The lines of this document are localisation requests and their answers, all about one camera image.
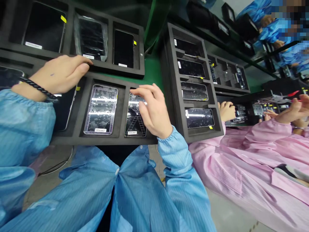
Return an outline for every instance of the ladder-patterned film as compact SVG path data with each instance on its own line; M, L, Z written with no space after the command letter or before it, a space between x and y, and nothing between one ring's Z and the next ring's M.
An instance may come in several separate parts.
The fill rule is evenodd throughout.
M132 120L132 122L131 122L131 124L130 124L130 126L128 128L128 130L126 131L126 134L128 135L128 132L133 131L133 128L134 128L136 122L138 121L139 126L141 128L141 132L143 134L143 137L145 137L147 132L146 132L146 129L144 127L144 124L143 124L143 121L142 121L142 118L141 118L141 114L139 112L139 108L132 107L132 110L136 113L136 115L134 116L134 118L133 118L133 120Z
M107 132L89 131L88 130L89 124L90 124L90 117L91 117L91 114L89 114L89 113L93 112L93 110L95 108L93 106L94 101L92 99L94 99L96 97L96 91L98 91L98 90L114 93L113 96L111 98L109 98L109 100L113 100L113 108L112 108L112 112L110 113L110 115L111 115L110 127L109 127L109 131L107 131ZM94 85L93 86L92 93L91 93L91 99L90 99L90 103L89 103L89 108L88 108L88 114L87 114L87 118L86 118L86 122L85 122L85 128L84 128L85 134L110 135L112 133L113 125L114 125L114 118L115 118L115 111L116 111L116 104L117 104L117 96L118 96L118 90L116 88L109 87L109 86L103 86L103 85Z

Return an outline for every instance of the black smartphone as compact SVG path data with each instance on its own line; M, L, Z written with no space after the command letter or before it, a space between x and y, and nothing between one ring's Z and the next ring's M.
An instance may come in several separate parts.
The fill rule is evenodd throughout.
M175 44L175 48L184 50L185 55L187 56L192 56L192 57L201 56L199 47L194 43L190 43L184 40L174 38L174 44Z
M118 89L94 85L88 108L84 133L110 135L113 132Z
M205 77L203 65L193 61L177 59L180 74L192 77Z
M186 118L188 129L214 125L211 109L186 109Z
M134 36L132 34L115 30L113 64L134 68Z
M76 86L67 93L56 94L58 101L54 103L54 109L56 113L54 131L66 130L75 94L76 94Z
M79 18L80 50L83 56L101 60L105 56L105 46L102 25L98 22Z
M0 66L0 91L10 89L19 83L19 77L24 77L25 73L18 70Z
M126 117L126 137L146 137L147 135L147 128L139 112L139 102L147 104L144 98L130 93Z
M66 14L56 8L33 2L23 44L59 53L65 29L63 21L65 17Z
M180 82L184 100L207 101L206 85L191 82Z

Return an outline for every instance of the hand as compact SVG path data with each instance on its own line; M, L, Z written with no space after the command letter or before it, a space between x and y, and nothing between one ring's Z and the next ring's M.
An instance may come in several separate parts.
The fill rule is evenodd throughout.
M93 64L90 59L80 55L59 56L47 62L29 79L52 94L66 93L87 73L89 65L86 63ZM14 85L12 91L38 102L46 99L43 93L26 83Z
M305 128L309 125L309 120L304 121L303 119L297 119L297 120L293 121L292 123L296 127Z
M275 19L270 15L267 14L261 19L261 26L267 27L269 24L271 24Z
M229 121L236 117L235 106L230 101L218 103L218 108L220 111L221 121Z
M281 48L283 47L285 44L285 42L277 40L276 42L273 43L273 46L275 47L275 49Z
M280 113L275 120L279 123L289 124L297 119L309 116L309 96L306 94L299 95L302 102L297 98L293 99L291 107Z
M156 84L140 85L139 88L131 89L130 92L143 97L147 102L147 106L144 102L139 102L139 111L150 133L161 139L169 137L173 132L173 127L160 88Z
M267 118L269 117L269 120L270 120L271 118L275 118L278 116L278 114L273 112L272 110L267 110L267 112L263 112L263 113L265 114L265 121L268 121L266 120L266 117Z

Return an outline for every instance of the elastic cuff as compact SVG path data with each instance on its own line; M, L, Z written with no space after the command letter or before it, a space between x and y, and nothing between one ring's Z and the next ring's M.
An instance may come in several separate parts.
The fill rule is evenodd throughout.
M53 107L53 104L51 102L46 103L46 102L33 101L33 100L30 100L28 98L25 98L13 92L11 89L5 89L5 90L0 91L0 98L14 101L14 102L20 102L26 106L37 106L37 107L44 107L44 108Z

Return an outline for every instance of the fingernail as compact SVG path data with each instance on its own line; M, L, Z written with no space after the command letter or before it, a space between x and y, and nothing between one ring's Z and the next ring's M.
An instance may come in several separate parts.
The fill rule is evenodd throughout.
M88 70L89 70L89 65L86 64L86 63L81 64L81 65L80 65L80 70L81 70L81 72L83 72L83 73L88 72Z

